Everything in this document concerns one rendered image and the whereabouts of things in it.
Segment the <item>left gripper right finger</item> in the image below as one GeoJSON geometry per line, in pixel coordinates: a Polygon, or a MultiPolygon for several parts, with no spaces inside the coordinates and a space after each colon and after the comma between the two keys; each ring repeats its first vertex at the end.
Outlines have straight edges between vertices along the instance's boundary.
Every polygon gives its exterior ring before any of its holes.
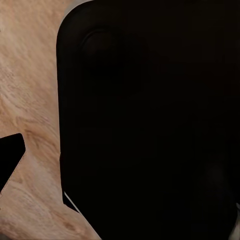
{"type": "Polygon", "coordinates": [[[240,172],[240,134],[229,133],[224,150],[240,172]]]}

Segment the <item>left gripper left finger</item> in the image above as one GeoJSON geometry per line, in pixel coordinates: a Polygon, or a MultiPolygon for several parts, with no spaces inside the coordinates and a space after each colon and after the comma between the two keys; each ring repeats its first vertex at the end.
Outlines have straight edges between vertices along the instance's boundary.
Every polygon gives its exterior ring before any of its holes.
{"type": "Polygon", "coordinates": [[[0,138],[0,192],[25,153],[21,133],[0,138]]]}

